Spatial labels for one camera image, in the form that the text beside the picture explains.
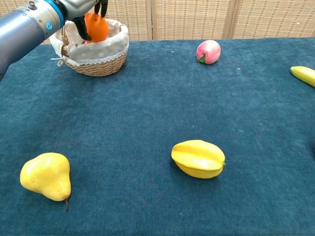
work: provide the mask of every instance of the pink peach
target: pink peach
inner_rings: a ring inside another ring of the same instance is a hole
[[[196,56],[201,63],[212,64],[221,55],[221,47],[214,40],[203,41],[197,48]]]

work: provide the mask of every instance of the pear stem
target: pear stem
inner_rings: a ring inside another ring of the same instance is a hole
[[[68,198],[66,198],[64,201],[65,201],[65,209],[68,210],[69,209]]]

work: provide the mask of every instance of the lace trim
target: lace trim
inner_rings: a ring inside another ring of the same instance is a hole
[[[59,60],[58,61],[58,66],[61,66],[63,64],[64,61],[67,61],[69,63],[71,63],[72,65],[75,66],[80,66],[80,65],[92,65],[92,64],[99,64],[99,63],[103,63],[103,62],[108,62],[111,60],[115,60],[119,57],[121,57],[123,54],[127,53],[129,48],[129,43],[127,44],[127,46],[124,48],[124,50],[122,50],[121,52],[118,52],[114,55],[105,57],[105,58],[99,58],[99,59],[86,59],[86,60],[72,60],[70,58],[67,58],[65,56],[61,56],[61,54],[57,51],[56,54],[60,57],[57,59],[51,59],[51,60]]]

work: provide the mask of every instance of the yellow pear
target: yellow pear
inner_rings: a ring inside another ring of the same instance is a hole
[[[176,165],[186,174],[197,178],[213,178],[223,171],[222,150],[203,140],[188,140],[176,144],[171,152]]]
[[[70,164],[59,153],[43,153],[24,164],[20,173],[21,185],[54,201],[70,196]]]

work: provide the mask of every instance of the pear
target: pear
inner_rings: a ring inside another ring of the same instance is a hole
[[[53,201],[65,201],[71,193],[70,164],[59,153],[43,153],[24,164],[20,183],[27,190],[40,193]]]

